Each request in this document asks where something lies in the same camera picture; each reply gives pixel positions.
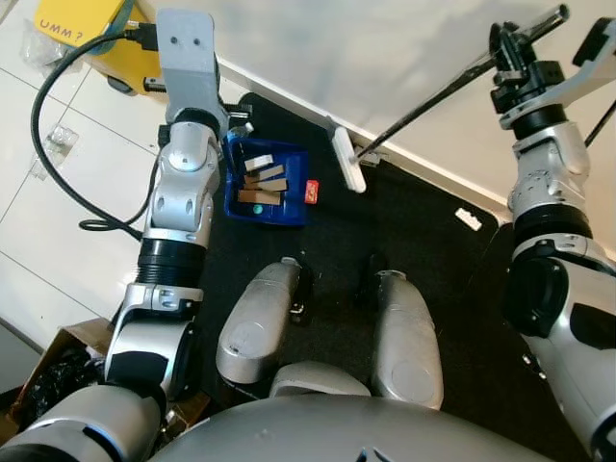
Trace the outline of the black floor mat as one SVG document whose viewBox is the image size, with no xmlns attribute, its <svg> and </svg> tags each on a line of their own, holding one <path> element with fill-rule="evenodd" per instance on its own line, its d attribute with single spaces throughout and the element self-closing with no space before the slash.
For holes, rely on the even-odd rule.
<svg viewBox="0 0 616 462">
<path fill-rule="evenodd" d="M 293 142 L 308 151 L 320 202 L 304 227 L 268 225 L 218 213 L 212 221 L 201 283 L 199 388 L 216 404 L 247 396 L 221 382 L 215 356 L 221 327 L 245 286 L 265 265 L 296 258 L 308 269 L 304 320 L 289 326 L 280 360 L 321 361 L 366 381 L 372 370 L 378 314 L 356 302 L 364 264 L 382 252 L 425 298 L 443 356 L 443 408 L 555 462 L 591 462 L 568 426 L 549 384 L 524 362 L 527 347 L 501 313 L 512 229 L 487 212 L 472 230 L 455 216 L 468 202 L 401 168 L 367 168 L 367 189 L 345 186 L 324 129 L 267 98 L 242 104 L 260 140 Z M 229 220 L 239 229 L 230 229 Z"/>
</svg>

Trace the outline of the grey robot torso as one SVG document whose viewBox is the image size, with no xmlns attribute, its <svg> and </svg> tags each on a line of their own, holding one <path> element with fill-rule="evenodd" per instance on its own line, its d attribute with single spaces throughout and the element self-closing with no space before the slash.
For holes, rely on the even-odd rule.
<svg viewBox="0 0 616 462">
<path fill-rule="evenodd" d="M 475 423 L 386 398 L 300 395 L 219 412 L 149 462 L 551 462 Z"/>
</svg>

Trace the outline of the black plastic bag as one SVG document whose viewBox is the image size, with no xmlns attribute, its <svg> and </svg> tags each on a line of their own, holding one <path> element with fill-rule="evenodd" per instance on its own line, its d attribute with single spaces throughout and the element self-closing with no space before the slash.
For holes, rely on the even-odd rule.
<svg viewBox="0 0 616 462">
<path fill-rule="evenodd" d="M 71 348 L 54 356 L 26 384 L 22 398 L 13 406 L 14 421 L 31 425 L 71 393 L 100 382 L 104 358 L 83 348 Z"/>
</svg>

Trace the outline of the silver robot left leg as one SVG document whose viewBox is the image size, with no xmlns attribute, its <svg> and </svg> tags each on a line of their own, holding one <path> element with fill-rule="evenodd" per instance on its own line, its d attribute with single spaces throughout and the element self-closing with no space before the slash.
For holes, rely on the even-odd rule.
<svg viewBox="0 0 616 462">
<path fill-rule="evenodd" d="M 368 397 L 370 389 L 339 367 L 311 360 L 281 364 L 302 272 L 297 259 L 281 258 L 247 283 L 218 336 L 215 364 L 221 382 L 254 399 Z"/>
</svg>

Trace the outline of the crumpled clear plastic wrap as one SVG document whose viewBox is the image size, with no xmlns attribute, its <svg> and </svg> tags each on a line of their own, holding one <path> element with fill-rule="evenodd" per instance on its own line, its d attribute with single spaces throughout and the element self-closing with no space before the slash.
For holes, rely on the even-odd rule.
<svg viewBox="0 0 616 462">
<path fill-rule="evenodd" d="M 26 32 L 19 47 L 19 57 L 23 63 L 47 75 L 61 58 L 61 45 L 40 32 Z"/>
</svg>

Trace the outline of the silver robot leg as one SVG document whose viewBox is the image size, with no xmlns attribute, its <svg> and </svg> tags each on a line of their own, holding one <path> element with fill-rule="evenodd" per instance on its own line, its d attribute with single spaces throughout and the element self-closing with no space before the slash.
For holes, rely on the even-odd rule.
<svg viewBox="0 0 616 462">
<path fill-rule="evenodd" d="M 247 283 L 218 336 L 215 364 L 221 382 L 254 399 L 368 397 L 370 389 L 339 367 L 311 360 L 281 364 L 302 272 L 297 259 L 281 258 Z"/>
<path fill-rule="evenodd" d="M 443 362 L 426 300 L 386 255 L 371 252 L 361 273 L 358 302 L 375 309 L 371 391 L 376 397 L 443 408 Z"/>
</svg>

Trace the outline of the silver robot right leg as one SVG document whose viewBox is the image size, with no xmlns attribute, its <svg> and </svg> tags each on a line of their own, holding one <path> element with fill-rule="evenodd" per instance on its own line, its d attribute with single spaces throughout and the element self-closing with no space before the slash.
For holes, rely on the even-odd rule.
<svg viewBox="0 0 616 462">
<path fill-rule="evenodd" d="M 361 273 L 358 302 L 375 309 L 371 391 L 376 397 L 443 408 L 443 362 L 426 300 L 386 255 L 371 252 Z"/>
</svg>

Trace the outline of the yellow lidded trash bin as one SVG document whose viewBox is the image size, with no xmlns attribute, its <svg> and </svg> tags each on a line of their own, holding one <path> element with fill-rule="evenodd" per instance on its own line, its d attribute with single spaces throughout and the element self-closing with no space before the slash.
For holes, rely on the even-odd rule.
<svg viewBox="0 0 616 462">
<path fill-rule="evenodd" d="M 70 48 L 154 21 L 155 10 L 146 0 L 37 0 L 34 12 L 35 30 Z M 160 78 L 157 53 L 131 40 L 98 45 L 83 59 L 123 95 L 145 95 L 145 80 Z"/>
</svg>

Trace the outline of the clear empty plastic bottle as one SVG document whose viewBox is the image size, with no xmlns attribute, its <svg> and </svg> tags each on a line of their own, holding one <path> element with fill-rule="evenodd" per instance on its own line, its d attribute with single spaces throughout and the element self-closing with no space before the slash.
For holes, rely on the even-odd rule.
<svg viewBox="0 0 616 462">
<path fill-rule="evenodd" d="M 67 128 L 62 124 L 57 124 L 39 138 L 38 146 L 42 148 L 42 157 L 35 151 L 28 176 L 39 181 L 48 180 L 49 173 L 47 167 L 43 165 L 42 158 L 48 159 L 50 166 L 57 170 L 62 167 L 65 160 L 69 158 L 80 136 L 73 129 Z"/>
</svg>

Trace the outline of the blue long-handled dustpan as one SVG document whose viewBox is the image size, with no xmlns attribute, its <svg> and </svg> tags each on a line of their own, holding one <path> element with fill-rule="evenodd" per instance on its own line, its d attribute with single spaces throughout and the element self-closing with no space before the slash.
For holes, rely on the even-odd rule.
<svg viewBox="0 0 616 462">
<path fill-rule="evenodd" d="M 282 166 L 285 175 L 276 179 L 287 179 L 289 188 L 282 191 L 282 204 L 242 203 L 237 199 L 238 190 L 244 189 L 247 173 L 244 168 L 246 159 L 269 154 L 273 157 L 271 166 Z M 303 203 L 304 182 L 307 177 L 308 151 L 293 142 L 270 141 L 264 138 L 224 138 L 224 172 L 223 210 L 230 218 L 259 223 L 282 225 L 282 227 L 302 227 L 307 223 L 307 204 Z"/>
</svg>

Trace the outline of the white-headed broom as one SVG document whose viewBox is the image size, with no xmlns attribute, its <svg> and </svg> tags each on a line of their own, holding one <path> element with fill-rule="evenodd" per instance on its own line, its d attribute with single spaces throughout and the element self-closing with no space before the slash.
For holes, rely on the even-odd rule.
<svg viewBox="0 0 616 462">
<path fill-rule="evenodd" d="M 494 23 L 499 32 L 512 32 L 515 37 L 524 37 L 528 43 L 536 42 L 545 35 L 563 25 L 571 17 L 571 10 L 564 3 L 553 6 L 546 12 L 532 19 L 527 25 L 519 25 L 512 21 Z M 408 114 L 400 117 L 391 127 L 384 129 L 369 144 L 358 148 L 352 140 L 350 132 L 345 128 L 335 128 L 333 132 L 333 149 L 338 160 L 339 167 L 342 169 L 347 187 L 356 193 L 364 193 L 367 189 L 364 173 L 361 166 L 375 166 L 381 163 L 381 154 L 377 149 L 379 146 L 390 140 L 397 133 L 413 123 L 415 119 L 422 117 L 426 112 L 434 109 L 440 102 L 446 100 L 454 93 L 467 87 L 471 81 L 479 78 L 480 75 L 488 73 L 496 67 L 496 58 L 493 57 L 492 50 L 484 49 L 471 64 L 459 71 L 447 84 L 436 90 L 423 104 L 415 106 Z"/>
</svg>

